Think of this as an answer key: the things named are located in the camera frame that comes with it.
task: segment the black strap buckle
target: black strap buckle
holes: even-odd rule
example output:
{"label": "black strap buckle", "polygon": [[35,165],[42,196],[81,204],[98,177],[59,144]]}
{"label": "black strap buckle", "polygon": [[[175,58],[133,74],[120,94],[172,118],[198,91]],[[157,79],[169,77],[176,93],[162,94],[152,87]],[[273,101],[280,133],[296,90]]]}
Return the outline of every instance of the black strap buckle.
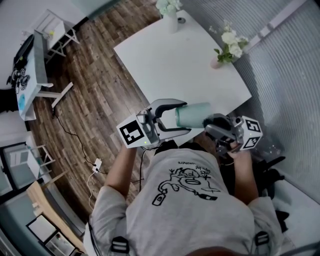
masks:
{"label": "black strap buckle", "polygon": [[111,251],[114,253],[128,254],[130,251],[128,240],[122,236],[115,237],[112,239]]}
{"label": "black strap buckle", "polygon": [[258,234],[255,235],[254,241],[256,246],[267,244],[269,243],[269,235],[265,231],[260,231]]}

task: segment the cartoon print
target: cartoon print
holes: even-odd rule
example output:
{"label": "cartoon print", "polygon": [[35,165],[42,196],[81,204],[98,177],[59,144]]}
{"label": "cartoon print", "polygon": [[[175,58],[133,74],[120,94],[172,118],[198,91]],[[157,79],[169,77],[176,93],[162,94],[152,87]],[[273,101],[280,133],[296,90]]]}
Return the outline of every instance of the cartoon print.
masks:
{"label": "cartoon print", "polygon": [[179,191],[180,188],[185,189],[204,200],[215,201],[217,199],[213,194],[214,192],[220,192],[220,190],[210,187],[208,173],[182,167],[176,170],[170,169],[169,171],[170,179],[161,182],[158,186],[160,194],[154,198],[152,202],[154,206],[162,204],[170,187],[173,191]]}

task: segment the person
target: person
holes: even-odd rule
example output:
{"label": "person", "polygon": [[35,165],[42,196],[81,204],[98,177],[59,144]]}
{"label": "person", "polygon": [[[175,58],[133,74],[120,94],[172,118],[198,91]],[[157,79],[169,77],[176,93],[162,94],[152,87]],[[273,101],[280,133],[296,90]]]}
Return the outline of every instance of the person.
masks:
{"label": "person", "polygon": [[[258,195],[250,151],[229,153],[235,170],[232,196],[217,159],[189,144],[178,148],[172,140],[156,150],[143,171],[144,187],[129,206],[137,149],[122,146],[86,225],[89,256],[113,255],[118,236],[128,240],[132,256],[279,254],[282,231],[270,197]],[[264,245],[256,244],[261,231],[267,234]]]}

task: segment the gray round object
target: gray round object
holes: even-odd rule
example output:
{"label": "gray round object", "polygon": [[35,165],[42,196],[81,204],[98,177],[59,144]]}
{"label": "gray round object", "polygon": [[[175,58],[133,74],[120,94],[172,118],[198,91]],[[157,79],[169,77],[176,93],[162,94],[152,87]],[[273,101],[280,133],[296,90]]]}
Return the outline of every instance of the gray round object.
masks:
{"label": "gray round object", "polygon": [[180,18],[178,18],[178,23],[184,24],[184,23],[186,23],[186,19],[180,17]]}

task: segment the green cup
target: green cup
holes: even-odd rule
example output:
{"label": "green cup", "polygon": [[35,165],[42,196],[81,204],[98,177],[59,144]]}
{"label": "green cup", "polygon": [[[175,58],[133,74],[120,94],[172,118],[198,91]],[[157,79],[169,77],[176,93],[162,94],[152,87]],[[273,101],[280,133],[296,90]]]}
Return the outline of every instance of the green cup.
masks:
{"label": "green cup", "polygon": [[191,104],[175,109],[176,126],[184,128],[203,128],[203,121],[212,115],[209,102]]}

